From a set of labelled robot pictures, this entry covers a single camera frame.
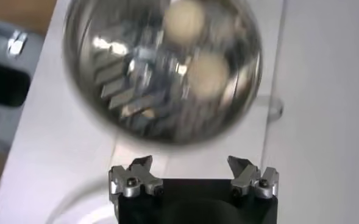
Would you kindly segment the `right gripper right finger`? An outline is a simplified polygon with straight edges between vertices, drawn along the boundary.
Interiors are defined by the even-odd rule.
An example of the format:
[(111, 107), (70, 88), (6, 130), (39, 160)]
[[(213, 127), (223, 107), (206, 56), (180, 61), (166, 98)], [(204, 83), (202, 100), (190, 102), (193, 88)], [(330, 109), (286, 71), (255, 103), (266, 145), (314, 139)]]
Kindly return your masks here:
[(273, 167), (267, 167), (263, 173), (248, 159), (228, 156), (227, 162), (234, 179), (230, 184), (239, 197), (250, 192), (260, 199), (271, 199), (278, 196), (279, 173)]

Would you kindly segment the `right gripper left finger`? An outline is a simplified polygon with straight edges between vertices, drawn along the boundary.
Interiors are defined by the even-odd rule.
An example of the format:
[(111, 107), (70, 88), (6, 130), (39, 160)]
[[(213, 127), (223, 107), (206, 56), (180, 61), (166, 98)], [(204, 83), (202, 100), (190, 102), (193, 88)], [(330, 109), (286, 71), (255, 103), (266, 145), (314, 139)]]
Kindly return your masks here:
[(120, 195), (135, 198), (142, 192), (151, 196), (163, 194), (163, 180), (150, 173), (152, 156), (134, 159), (128, 168), (113, 166), (108, 172), (109, 199), (112, 203)]

